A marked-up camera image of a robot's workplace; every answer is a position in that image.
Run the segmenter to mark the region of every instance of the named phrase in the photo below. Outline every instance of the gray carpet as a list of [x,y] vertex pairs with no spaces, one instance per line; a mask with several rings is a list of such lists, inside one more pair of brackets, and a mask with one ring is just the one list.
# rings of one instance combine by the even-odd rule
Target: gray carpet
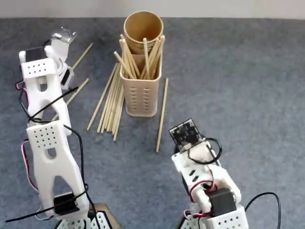
[[[68,62],[94,42],[75,70],[74,85],[89,84],[69,105],[72,126],[84,140],[85,177],[94,202],[105,202],[126,229],[173,229],[189,198],[171,162],[167,130],[191,117],[202,133],[220,140],[221,162],[240,188],[242,204],[264,191],[282,202],[282,228],[305,228],[305,22],[243,19],[164,19],[163,76],[169,77],[160,153],[160,118],[122,115],[118,141],[85,127],[115,63],[124,19],[0,20],[0,228],[53,228],[35,218],[4,224],[40,206],[20,154],[26,116],[14,83],[18,52],[42,44],[60,26],[78,32]],[[160,98],[164,87],[160,87]],[[46,117],[52,117],[48,111]],[[79,144],[69,137],[79,163]],[[28,149],[30,164],[31,152]],[[250,228],[275,229],[277,205],[263,197],[247,212]]]

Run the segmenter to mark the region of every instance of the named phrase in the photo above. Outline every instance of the mounting holes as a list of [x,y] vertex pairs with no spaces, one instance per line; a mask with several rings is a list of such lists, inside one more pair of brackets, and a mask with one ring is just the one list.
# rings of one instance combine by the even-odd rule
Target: mounting holes
[[194,172],[195,172],[195,170],[192,170],[192,171],[190,172],[190,174],[189,174],[189,175],[190,175],[190,176],[191,176],[191,175],[193,175],[193,174],[194,174]]
[[199,176],[195,176],[192,181],[195,182],[198,178],[199,178]]

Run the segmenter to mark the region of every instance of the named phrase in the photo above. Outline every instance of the wooden base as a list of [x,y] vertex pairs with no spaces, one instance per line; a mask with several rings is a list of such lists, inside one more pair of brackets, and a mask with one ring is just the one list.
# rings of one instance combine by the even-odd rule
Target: wooden base
[[[111,224],[112,229],[121,229],[121,226],[119,224],[119,222],[116,220],[116,218],[114,217],[114,215],[110,212],[109,208],[107,207],[106,204],[102,204],[102,203],[96,203],[94,204],[96,212],[104,212],[104,214],[106,215],[106,218],[108,219],[108,223]],[[92,220],[94,218],[94,213],[92,210],[92,207],[90,206],[89,212],[88,212],[88,217]],[[61,220],[56,224],[55,228],[56,229],[59,224],[61,223]]]

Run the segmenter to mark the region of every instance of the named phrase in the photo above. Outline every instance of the black circuit board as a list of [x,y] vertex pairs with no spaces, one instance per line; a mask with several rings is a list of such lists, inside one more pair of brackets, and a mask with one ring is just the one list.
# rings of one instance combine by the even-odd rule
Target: black circuit board
[[199,133],[192,119],[175,126],[169,132],[181,153],[203,140],[203,136]]

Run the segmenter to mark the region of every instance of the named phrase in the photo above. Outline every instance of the brown paper cup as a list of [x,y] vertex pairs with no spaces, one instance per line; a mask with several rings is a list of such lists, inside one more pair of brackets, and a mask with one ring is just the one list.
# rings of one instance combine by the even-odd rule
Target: brown paper cup
[[152,12],[135,12],[126,18],[124,34],[132,53],[143,54],[143,38],[147,39],[147,49],[150,51],[156,40],[163,34],[163,22]]

